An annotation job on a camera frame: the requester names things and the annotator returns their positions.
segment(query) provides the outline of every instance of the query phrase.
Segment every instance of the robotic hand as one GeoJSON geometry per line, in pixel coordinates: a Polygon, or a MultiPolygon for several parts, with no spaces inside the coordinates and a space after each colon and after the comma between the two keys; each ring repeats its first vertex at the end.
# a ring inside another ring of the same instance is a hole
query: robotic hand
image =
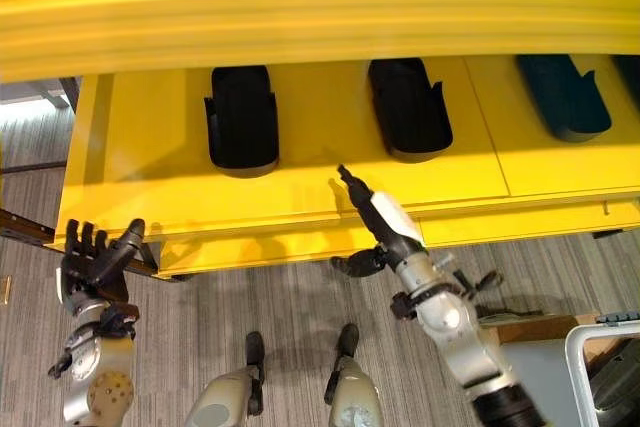
{"type": "Polygon", "coordinates": [[[351,277],[373,275],[389,266],[400,277],[407,292],[393,297],[393,313],[401,319],[418,319],[484,425],[544,426],[499,345],[480,328],[475,308],[455,278],[434,265],[402,207],[387,194],[372,192],[343,165],[338,172],[378,245],[348,259],[334,257],[332,265],[351,277]]]}
{"type": "Polygon", "coordinates": [[[93,243],[92,224],[84,224],[80,241],[78,222],[67,224],[65,256],[56,272],[58,299],[73,316],[76,329],[49,370],[54,379],[71,370],[71,389],[64,401],[67,425],[119,427],[133,401],[133,324],[140,314],[128,303],[123,270],[142,245],[144,227],[143,220],[134,220],[107,247],[102,230],[93,243]]]}

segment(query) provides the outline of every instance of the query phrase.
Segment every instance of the gray carpet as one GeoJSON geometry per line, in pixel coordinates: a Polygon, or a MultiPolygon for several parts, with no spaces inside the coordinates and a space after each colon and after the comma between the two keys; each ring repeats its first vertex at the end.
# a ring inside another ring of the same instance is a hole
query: gray carpet
{"type": "MultiPolygon", "coordinates": [[[[69,112],[5,122],[4,165],[61,160],[69,112]],[[28,140],[22,135],[37,131],[28,140]],[[23,142],[15,147],[16,142],[23,142]]],[[[6,176],[3,206],[55,224],[61,170],[6,176]]],[[[475,278],[498,268],[506,282],[479,301],[491,307],[588,313],[640,307],[640,235],[593,240],[564,236],[447,249],[475,278]]],[[[434,255],[445,254],[436,251],[434,255]]],[[[61,426],[65,381],[46,371],[60,353],[70,319],[55,296],[54,253],[0,240],[0,275],[13,275],[0,306],[1,426],[61,426]]],[[[124,425],[173,427],[211,378],[243,363],[244,335],[267,345],[265,412],[249,426],[323,426],[322,401],[340,327],[356,322],[357,359],[376,381],[389,426],[476,426],[471,408],[417,324],[396,321],[388,304],[399,290],[390,272],[346,279],[327,264],[299,263],[205,274],[182,284],[129,276],[140,307],[134,382],[124,425]]]]}

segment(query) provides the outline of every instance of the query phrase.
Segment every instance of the metal bracket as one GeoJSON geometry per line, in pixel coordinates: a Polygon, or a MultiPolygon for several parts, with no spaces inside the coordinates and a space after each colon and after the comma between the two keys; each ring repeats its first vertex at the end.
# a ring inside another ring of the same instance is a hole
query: metal bracket
{"type": "Polygon", "coordinates": [[[51,227],[0,209],[0,236],[2,237],[36,247],[44,247],[44,244],[53,242],[54,233],[55,231],[51,227]]]}
{"type": "MultiPolygon", "coordinates": [[[[63,254],[63,252],[46,245],[53,243],[54,234],[55,230],[51,227],[0,209],[0,237],[6,237],[23,244],[63,254]]],[[[158,264],[148,244],[142,244],[140,254],[143,260],[133,259],[125,270],[147,277],[156,275],[158,273],[158,264]]]]}

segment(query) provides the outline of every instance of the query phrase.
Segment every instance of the robot finger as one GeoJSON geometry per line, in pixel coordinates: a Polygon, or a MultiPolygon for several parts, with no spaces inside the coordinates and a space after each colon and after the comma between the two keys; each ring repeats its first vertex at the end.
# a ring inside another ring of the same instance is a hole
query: robot finger
{"type": "Polygon", "coordinates": [[[64,251],[67,255],[73,254],[78,246],[78,221],[71,219],[67,222],[67,237],[64,246],[64,251]]]}
{"type": "Polygon", "coordinates": [[[107,250],[107,233],[104,230],[99,230],[96,234],[96,257],[102,252],[107,250]]]}
{"type": "Polygon", "coordinates": [[[80,255],[94,257],[95,249],[93,248],[93,224],[91,222],[85,222],[82,225],[82,234],[80,237],[80,255]]]}

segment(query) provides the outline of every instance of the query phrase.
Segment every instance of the yellow cabinet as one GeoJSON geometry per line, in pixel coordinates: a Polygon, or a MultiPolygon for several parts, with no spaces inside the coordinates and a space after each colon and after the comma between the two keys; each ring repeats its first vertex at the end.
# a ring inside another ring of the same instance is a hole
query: yellow cabinet
{"type": "Polygon", "coordinates": [[[431,81],[443,81],[454,131],[443,154],[403,164],[386,153],[368,62],[275,65],[269,72],[280,165],[254,179],[224,175],[209,159],[203,97],[211,93],[210,70],[87,77],[56,242],[70,218],[119,235],[132,217],[142,217],[150,240],[336,225],[355,215],[339,163],[412,213],[508,195],[464,60],[425,63],[431,81]]]}

